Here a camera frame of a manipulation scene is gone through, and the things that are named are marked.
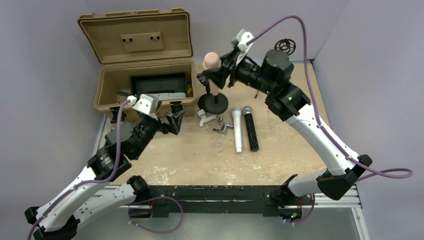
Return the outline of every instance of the black tray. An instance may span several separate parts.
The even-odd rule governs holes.
[[[134,75],[129,80],[132,95],[185,93],[188,96],[186,72]]]

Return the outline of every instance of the round black base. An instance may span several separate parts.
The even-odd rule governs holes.
[[[197,100],[197,105],[199,106],[199,109],[203,109],[205,110],[205,99],[209,94],[203,94],[199,97],[199,99]]]
[[[222,114],[228,109],[228,99],[222,94],[218,93],[217,96],[208,94],[204,99],[204,108],[203,110],[210,114]]]

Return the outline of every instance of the black microphone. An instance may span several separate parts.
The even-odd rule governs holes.
[[[253,122],[252,108],[250,106],[243,107],[243,116],[246,121],[247,136],[249,138],[250,151],[259,150],[258,138],[256,137],[255,123]]]

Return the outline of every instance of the pink object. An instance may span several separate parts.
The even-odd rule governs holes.
[[[203,68],[205,70],[216,69],[216,68],[219,68],[220,66],[221,66],[221,59],[218,53],[211,51],[204,56]],[[213,96],[216,96],[220,93],[219,87],[211,80],[209,80],[209,88],[210,88],[210,93]]]

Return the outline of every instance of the microphone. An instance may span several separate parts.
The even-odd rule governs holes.
[[[256,137],[255,123],[253,122],[252,108],[250,106],[243,107],[243,116],[246,121],[247,137],[249,138],[250,151],[259,150],[258,138]]]
[[[236,106],[231,110],[232,121],[234,126],[234,141],[235,141],[235,152],[238,154],[242,153],[242,110]]]

